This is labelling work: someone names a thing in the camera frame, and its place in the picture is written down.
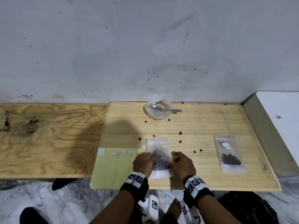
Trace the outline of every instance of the floor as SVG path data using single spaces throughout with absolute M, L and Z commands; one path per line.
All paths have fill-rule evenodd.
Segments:
M 25 207 L 33 206 L 49 224 L 89 223 L 117 194 L 117 190 L 92 190 L 89 179 L 80 179 L 57 191 L 50 182 L 15 181 L 14 188 L 0 191 L 0 223 L 17 224 Z M 182 200 L 181 190 L 150 190 L 165 212 L 174 197 Z M 299 184 L 282 184 L 282 192 L 258 193 L 277 212 L 280 224 L 299 223 Z M 184 223 L 181 216 L 179 223 Z

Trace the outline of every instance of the spoon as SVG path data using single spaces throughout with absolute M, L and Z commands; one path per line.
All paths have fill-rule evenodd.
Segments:
M 182 110 L 179 110 L 179 109 L 163 109 L 158 105 L 152 106 L 152 109 L 158 110 L 158 111 L 166 110 L 166 111 L 171 111 L 171 112 L 181 112 L 182 111 Z

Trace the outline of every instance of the wood grain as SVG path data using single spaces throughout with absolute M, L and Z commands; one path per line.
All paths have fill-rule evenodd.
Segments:
M 144 148 L 146 138 L 159 135 L 169 139 L 171 150 L 181 151 L 192 159 L 197 175 L 213 190 L 281 190 L 241 105 L 174 103 L 174 109 L 182 112 L 163 120 L 149 119 L 143 112 L 144 105 L 144 102 L 111 102 L 99 147 Z M 220 170 L 214 134 L 236 136 L 246 174 L 226 174 Z M 176 178 L 149 180 L 149 185 L 151 189 L 183 189 Z
M 107 105 L 0 105 L 0 178 L 91 177 Z M 5 111 L 9 132 L 3 131 Z

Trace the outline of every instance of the person's left hand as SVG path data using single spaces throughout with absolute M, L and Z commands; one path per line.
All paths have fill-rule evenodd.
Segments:
M 136 156 L 133 162 L 133 171 L 140 172 L 148 178 L 152 172 L 152 166 L 155 163 L 155 159 L 153 157 L 149 159 L 151 155 L 152 154 L 150 152 L 147 152 Z

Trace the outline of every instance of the yellow paper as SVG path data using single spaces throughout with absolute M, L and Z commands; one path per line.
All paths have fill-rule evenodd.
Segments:
M 121 151 L 126 151 L 127 154 L 123 155 Z M 105 148 L 104 154 L 97 155 L 95 160 L 90 187 L 92 189 L 121 188 L 123 182 L 133 171 L 133 161 L 142 152 L 141 148 Z

